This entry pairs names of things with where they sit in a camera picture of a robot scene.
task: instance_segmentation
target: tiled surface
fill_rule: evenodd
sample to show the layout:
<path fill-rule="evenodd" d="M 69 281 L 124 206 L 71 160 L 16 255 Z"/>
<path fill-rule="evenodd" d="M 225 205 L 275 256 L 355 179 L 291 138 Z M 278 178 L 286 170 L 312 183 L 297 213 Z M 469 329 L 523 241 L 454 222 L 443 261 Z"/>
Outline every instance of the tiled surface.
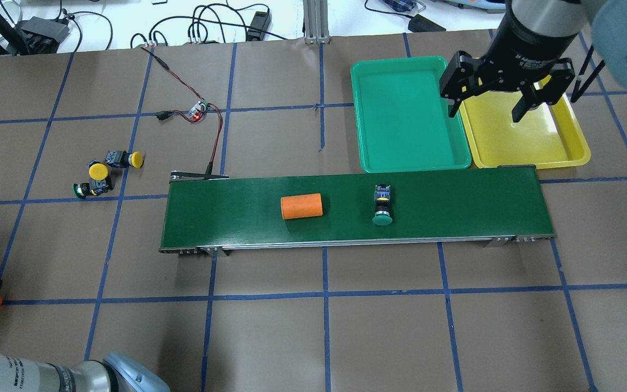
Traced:
<path fill-rule="evenodd" d="M 171 390 L 200 390 L 206 313 L 204 302 L 105 304 L 91 357 L 121 352 L 161 377 Z"/>
<path fill-rule="evenodd" d="M 301 40 L 238 43 L 233 66 L 233 45 L 157 53 L 224 109 L 214 172 L 224 156 L 235 178 L 341 174 L 361 172 L 350 66 L 405 57 L 405 39 L 414 56 L 480 55 L 489 42 L 487 32 L 334 37 L 323 64 Z M 576 63 L 578 41 L 565 53 Z M 592 161 L 539 173 L 552 243 L 212 260 L 156 250 L 169 172 L 204 171 L 216 115 L 158 122 L 155 111 L 195 99 L 141 50 L 75 54 L 42 144 L 69 59 L 0 58 L 0 352 L 74 365 L 118 350 L 172 390 L 627 388 L 627 94 L 595 84 L 573 105 Z M 109 149 L 141 151 L 146 164 L 117 173 L 105 198 L 73 198 L 85 164 Z"/>
<path fill-rule="evenodd" d="M 320 298 L 218 301 L 207 390 L 324 390 Z"/>
<path fill-rule="evenodd" d="M 451 306 L 466 392 L 587 390 L 562 293 L 455 295 Z"/>
<path fill-rule="evenodd" d="M 69 56 L 0 57 L 0 120 L 50 117 Z"/>
<path fill-rule="evenodd" d="M 572 293 L 599 390 L 627 390 L 627 290 Z"/>
<path fill-rule="evenodd" d="M 442 296 L 331 298 L 331 390 L 456 390 L 444 310 Z"/>
<path fill-rule="evenodd" d="M 43 134 L 44 122 L 0 124 L 0 200 L 24 197 Z"/>

